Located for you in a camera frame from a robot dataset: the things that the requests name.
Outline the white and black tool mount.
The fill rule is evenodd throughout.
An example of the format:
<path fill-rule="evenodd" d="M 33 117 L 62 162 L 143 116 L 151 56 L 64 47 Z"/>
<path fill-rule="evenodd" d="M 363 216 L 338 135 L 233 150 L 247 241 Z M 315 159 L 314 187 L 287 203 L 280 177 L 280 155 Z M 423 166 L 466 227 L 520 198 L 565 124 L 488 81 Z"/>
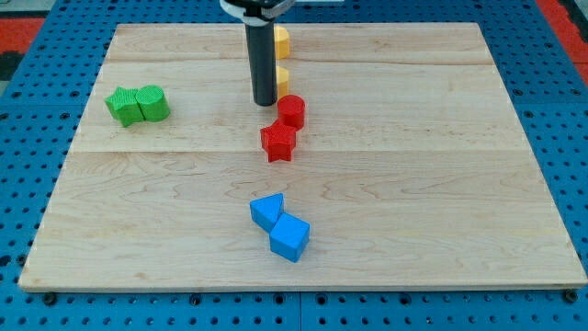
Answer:
<path fill-rule="evenodd" d="M 247 26 L 265 26 L 289 11 L 295 0 L 220 0 L 220 7 Z"/>

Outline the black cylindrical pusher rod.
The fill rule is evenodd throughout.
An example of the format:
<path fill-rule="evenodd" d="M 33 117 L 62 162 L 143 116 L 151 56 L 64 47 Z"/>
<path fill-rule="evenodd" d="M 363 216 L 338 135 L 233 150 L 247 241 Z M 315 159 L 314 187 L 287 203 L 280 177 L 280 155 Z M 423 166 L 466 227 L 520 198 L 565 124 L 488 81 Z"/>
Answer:
<path fill-rule="evenodd" d="M 277 69 L 274 22 L 264 26 L 245 26 L 250 74 L 255 104 L 262 107 L 277 102 Z"/>

